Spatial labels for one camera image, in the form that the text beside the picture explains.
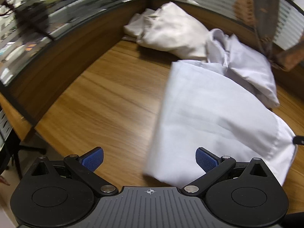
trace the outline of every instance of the gray gripper base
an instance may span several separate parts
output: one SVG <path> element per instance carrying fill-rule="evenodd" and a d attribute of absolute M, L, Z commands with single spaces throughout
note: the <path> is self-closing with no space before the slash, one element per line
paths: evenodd
<path fill-rule="evenodd" d="M 100 199 L 92 213 L 69 228 L 229 228 L 197 197 L 176 187 L 124 187 L 116 196 Z"/>

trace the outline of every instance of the wooden table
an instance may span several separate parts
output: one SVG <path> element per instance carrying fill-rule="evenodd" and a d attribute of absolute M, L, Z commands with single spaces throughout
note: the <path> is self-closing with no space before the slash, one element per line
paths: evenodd
<path fill-rule="evenodd" d="M 175 60 L 169 53 L 120 41 L 63 92 L 35 129 L 62 155 L 102 147 L 104 163 L 96 173 L 118 188 L 164 185 L 144 177 L 142 168 Z M 278 94 L 281 106 L 274 112 L 296 134 L 304 134 L 303 103 L 280 87 Z M 284 185 L 290 212 L 304 211 L 303 156 L 299 148 Z"/>

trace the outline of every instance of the silver screw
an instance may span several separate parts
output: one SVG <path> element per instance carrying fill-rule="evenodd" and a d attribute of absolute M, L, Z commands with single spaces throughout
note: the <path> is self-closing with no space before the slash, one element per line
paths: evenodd
<path fill-rule="evenodd" d="M 188 186 L 184 187 L 184 190 L 188 193 L 195 193 L 195 192 L 199 191 L 199 188 L 195 185 L 188 185 Z"/>
<path fill-rule="evenodd" d="M 115 190 L 115 186 L 113 185 L 103 185 L 100 190 L 105 193 L 111 193 Z"/>

